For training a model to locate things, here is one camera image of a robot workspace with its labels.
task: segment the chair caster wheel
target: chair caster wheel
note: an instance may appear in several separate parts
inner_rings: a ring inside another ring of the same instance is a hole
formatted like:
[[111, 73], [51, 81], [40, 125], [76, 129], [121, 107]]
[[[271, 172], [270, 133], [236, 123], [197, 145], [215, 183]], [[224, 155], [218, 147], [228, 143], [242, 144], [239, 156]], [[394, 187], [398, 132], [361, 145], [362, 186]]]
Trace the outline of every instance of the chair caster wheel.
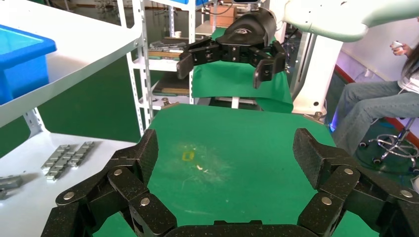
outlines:
[[376, 165], [381, 164], [381, 159], [379, 159], [379, 158], [375, 158], [375, 159], [373, 160], [373, 163], [374, 163], [374, 164], [376, 164]]
[[359, 144], [359, 147], [360, 147], [360, 148], [367, 148], [369, 145], [370, 145], [370, 144], [369, 144], [368, 142], [361, 142], [361, 143]]

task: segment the blue plastic container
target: blue plastic container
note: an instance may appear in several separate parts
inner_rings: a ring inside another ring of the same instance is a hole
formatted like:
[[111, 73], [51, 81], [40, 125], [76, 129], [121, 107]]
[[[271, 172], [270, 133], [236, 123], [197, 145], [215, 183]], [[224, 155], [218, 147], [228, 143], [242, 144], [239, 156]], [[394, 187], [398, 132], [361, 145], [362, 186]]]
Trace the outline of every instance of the blue plastic container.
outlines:
[[[183, 3], [183, 4], [188, 4], [188, 2], [189, 2], [189, 0], [172, 0], [172, 1], [180, 2], [180, 3]], [[209, 0], [196, 0], [196, 5], [197, 6], [202, 5], [203, 2], [206, 3], [207, 1], [209, 1]]]
[[0, 105], [48, 84], [51, 39], [0, 25]]

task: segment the black hair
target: black hair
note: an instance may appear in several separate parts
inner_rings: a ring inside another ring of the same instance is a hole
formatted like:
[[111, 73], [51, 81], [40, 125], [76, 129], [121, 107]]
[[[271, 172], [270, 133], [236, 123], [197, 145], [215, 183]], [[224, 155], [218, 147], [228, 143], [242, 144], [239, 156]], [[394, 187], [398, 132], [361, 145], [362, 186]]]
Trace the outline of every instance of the black hair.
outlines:
[[403, 66], [403, 75], [407, 78], [411, 78], [412, 75], [419, 72], [419, 44], [412, 49], [412, 53], [408, 57], [405, 66]]

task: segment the woman's hand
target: woman's hand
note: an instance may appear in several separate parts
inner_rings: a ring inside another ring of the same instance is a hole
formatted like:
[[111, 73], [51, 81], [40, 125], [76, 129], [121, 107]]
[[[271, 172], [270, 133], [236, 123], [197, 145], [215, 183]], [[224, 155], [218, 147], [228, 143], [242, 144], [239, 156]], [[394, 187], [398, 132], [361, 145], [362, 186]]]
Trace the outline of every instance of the woman's hand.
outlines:
[[397, 56], [406, 55], [407, 57], [410, 57], [412, 53], [412, 49], [405, 43], [403, 44], [402, 47], [393, 48], [392, 45], [390, 45], [390, 47], [391, 47], [391, 50], [393, 50], [393, 54]]

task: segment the green mat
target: green mat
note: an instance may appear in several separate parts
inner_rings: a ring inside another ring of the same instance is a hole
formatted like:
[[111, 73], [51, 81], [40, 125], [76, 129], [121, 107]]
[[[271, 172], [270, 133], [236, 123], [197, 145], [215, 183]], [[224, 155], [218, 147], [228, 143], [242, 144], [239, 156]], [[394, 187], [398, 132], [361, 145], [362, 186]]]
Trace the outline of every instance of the green mat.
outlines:
[[[225, 29], [217, 28], [215, 39]], [[255, 68], [244, 63], [214, 62], [194, 68], [194, 97], [252, 97], [265, 111], [291, 113], [293, 101], [285, 73], [278, 73], [272, 81], [263, 82], [259, 89], [253, 88]]]
[[[326, 127], [298, 115], [194, 105], [161, 110], [151, 124], [159, 159], [149, 189], [179, 226], [214, 220], [295, 224], [316, 193], [293, 157], [293, 136], [301, 127], [333, 145]], [[134, 236], [128, 229], [116, 214], [95, 236]], [[378, 234], [346, 213], [334, 237], [353, 236]]]

